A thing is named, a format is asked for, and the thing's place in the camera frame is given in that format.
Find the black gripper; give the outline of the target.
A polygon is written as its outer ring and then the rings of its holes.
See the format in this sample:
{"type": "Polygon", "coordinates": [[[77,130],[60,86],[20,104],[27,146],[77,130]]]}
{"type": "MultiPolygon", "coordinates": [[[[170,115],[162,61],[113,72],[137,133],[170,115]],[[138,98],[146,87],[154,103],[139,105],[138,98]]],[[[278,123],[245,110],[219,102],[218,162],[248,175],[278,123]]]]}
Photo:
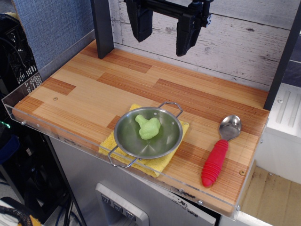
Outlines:
{"type": "Polygon", "coordinates": [[[126,0],[127,14],[132,32],[138,42],[152,34],[153,12],[177,18],[176,55],[187,54],[194,47],[201,27],[211,23],[211,0],[194,0],[188,6],[166,0],[126,0]]]}

